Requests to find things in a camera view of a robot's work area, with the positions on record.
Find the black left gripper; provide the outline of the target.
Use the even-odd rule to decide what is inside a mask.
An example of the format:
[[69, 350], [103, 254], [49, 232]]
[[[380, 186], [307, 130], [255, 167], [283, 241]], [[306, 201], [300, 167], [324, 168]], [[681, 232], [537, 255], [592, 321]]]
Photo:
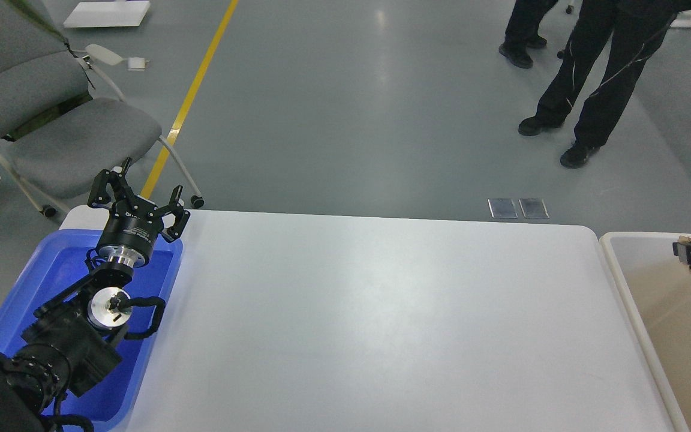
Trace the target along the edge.
[[[94, 178], [88, 196], [88, 207], [107, 209], [109, 218], [96, 251], [107, 262], [119, 262], [130, 268], [148, 265], [158, 235], [167, 243], [175, 242], [184, 233], [190, 213], [181, 203], [184, 187], [173, 189], [169, 202], [152, 211], [140, 211], [140, 200], [127, 183], [126, 170], [102, 170]], [[165, 218], [173, 216], [166, 226]]]

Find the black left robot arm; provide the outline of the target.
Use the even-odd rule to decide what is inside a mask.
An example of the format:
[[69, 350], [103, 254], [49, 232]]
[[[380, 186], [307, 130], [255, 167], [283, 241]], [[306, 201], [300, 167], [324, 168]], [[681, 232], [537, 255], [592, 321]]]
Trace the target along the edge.
[[121, 366], [120, 344], [159, 330], [165, 284], [138, 296], [126, 286], [151, 262], [157, 240], [173, 243], [183, 235], [190, 213], [182, 191], [176, 186], [169, 202], [157, 205], [133, 192], [123, 170], [96, 176], [88, 207], [107, 210], [108, 219], [86, 252], [86, 274], [34, 309], [22, 347], [0, 352], [0, 431], [94, 430], [87, 416], [61, 407], [69, 394], [87, 394]]

